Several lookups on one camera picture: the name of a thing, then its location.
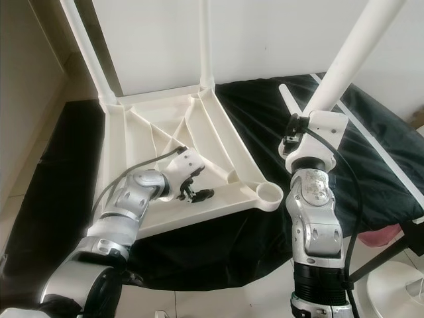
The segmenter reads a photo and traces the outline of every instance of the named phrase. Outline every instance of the floor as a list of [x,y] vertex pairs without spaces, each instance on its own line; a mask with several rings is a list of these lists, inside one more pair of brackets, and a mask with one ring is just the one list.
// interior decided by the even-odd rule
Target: floor
[[[74,54],[65,65],[69,82],[44,126],[36,144],[17,178],[5,208],[0,214],[0,250],[19,212],[36,165],[52,134],[56,121],[66,101],[96,98],[96,90],[79,55]],[[347,246],[349,238],[344,240]],[[361,267],[383,248],[368,248],[357,242],[352,257],[351,270]],[[424,257],[418,258],[406,250],[393,260],[409,264],[424,272]],[[170,318],[272,318],[291,317],[290,295],[293,291],[293,265],[286,262],[268,276],[243,288],[187,292],[156,291],[124,286],[116,317],[153,318],[156,310],[164,310]],[[362,312],[361,317],[377,318],[366,295],[366,278],[356,284],[354,295]]]

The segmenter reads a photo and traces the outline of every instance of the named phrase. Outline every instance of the black cable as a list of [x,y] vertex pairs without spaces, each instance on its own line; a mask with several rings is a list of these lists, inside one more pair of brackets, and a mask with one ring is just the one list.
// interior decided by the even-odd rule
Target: black cable
[[[317,139],[321,144],[326,146],[336,157],[336,160],[339,162],[342,162],[344,167],[346,168],[347,172],[349,173],[353,186],[355,188],[356,196],[357,196],[357,202],[358,202],[358,211],[356,214],[356,221],[353,228],[352,236],[350,238],[350,242],[347,248],[346,257],[344,259],[344,281],[346,284],[351,284],[349,281],[349,270],[350,270],[350,261],[352,260],[352,254],[353,254],[353,248],[355,246],[356,238],[359,233],[360,224],[362,222],[362,216],[364,214],[364,203],[362,200],[362,192],[360,190],[359,181],[356,177],[356,174],[354,173],[352,167],[350,167],[349,163],[343,158],[341,153],[334,148],[329,142],[327,142],[323,137],[319,136],[316,132],[313,132],[311,129],[304,129],[305,133],[311,135],[313,138]],[[359,312],[358,308],[356,307],[356,303],[353,297],[352,288],[349,286],[346,288],[347,296],[349,298],[350,304],[352,305],[352,312],[355,318],[359,318]]]
[[100,203],[100,201],[101,201],[101,198],[105,195],[105,193],[107,192],[107,190],[109,190],[111,187],[112,187],[112,189],[111,189],[111,191],[110,191],[110,193],[109,193],[109,197],[107,198],[107,201],[109,201],[110,200],[110,198],[112,197],[112,195],[113,195],[113,193],[115,192],[115,190],[116,190],[116,188],[117,188],[117,186],[118,186],[118,184],[119,184],[119,182],[122,180],[122,178],[123,177],[125,177],[129,172],[131,172],[131,171],[133,171],[134,169],[137,169],[137,168],[139,168],[139,167],[142,167],[142,166],[145,166],[145,165],[147,165],[147,164],[151,164],[151,163],[153,163],[153,162],[156,162],[156,161],[159,161],[159,160],[162,160],[162,159],[165,159],[165,158],[167,158],[167,157],[169,157],[169,156],[171,156],[171,155],[173,155],[173,154],[175,154],[176,152],[178,152],[178,151],[181,151],[181,150],[184,150],[184,149],[186,149],[186,147],[182,147],[182,146],[179,146],[179,147],[177,147],[177,148],[175,148],[173,151],[170,151],[170,152],[168,152],[167,154],[163,154],[163,155],[161,155],[161,156],[159,156],[159,157],[157,157],[157,158],[153,158],[153,159],[150,159],[150,160],[147,160],[147,161],[144,161],[144,162],[141,162],[140,164],[136,164],[136,165],[134,165],[134,166],[132,166],[132,167],[130,167],[130,168],[128,168],[128,169],[126,169],[118,178],[116,178],[115,180],[113,180],[101,193],[100,193],[100,195],[99,195],[99,197],[97,198],[97,200],[96,200],[96,202],[94,203],[94,205],[93,205],[93,209],[91,210],[93,213],[95,212],[95,210],[97,209],[97,206],[99,205],[99,203]]

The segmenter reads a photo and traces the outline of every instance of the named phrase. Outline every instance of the red object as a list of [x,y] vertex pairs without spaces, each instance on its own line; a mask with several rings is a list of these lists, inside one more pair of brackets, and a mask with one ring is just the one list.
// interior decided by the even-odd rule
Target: red object
[[401,227],[398,224],[389,225],[378,231],[363,232],[358,235],[358,239],[366,246],[369,247],[381,247],[389,244],[391,240],[401,231]]

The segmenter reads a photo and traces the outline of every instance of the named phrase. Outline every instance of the silver robot arm segment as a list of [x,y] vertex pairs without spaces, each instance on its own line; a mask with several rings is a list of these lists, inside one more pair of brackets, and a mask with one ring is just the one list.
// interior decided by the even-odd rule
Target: silver robot arm segment
[[194,193],[190,189],[193,177],[204,167],[199,154],[187,149],[161,172],[130,172],[86,237],[50,277],[40,303],[59,295],[73,299],[88,315],[113,317],[121,294],[121,274],[150,201],[188,198],[189,202],[196,202],[211,197],[213,190]]

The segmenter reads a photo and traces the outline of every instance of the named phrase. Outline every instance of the white base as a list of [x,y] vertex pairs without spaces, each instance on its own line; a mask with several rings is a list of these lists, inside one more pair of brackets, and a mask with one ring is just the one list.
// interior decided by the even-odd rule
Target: white base
[[424,305],[417,303],[419,296],[412,299],[405,288],[421,278],[423,273],[400,262],[386,262],[371,272],[366,289],[378,317],[424,317]]
[[[262,175],[212,89],[183,87],[119,102],[103,106],[106,128],[97,195],[130,166],[178,146],[195,148],[205,162],[193,190],[215,190],[211,199],[199,203],[153,201],[137,239],[253,207],[274,211],[280,205],[282,190]],[[160,171],[172,158],[145,168]]]

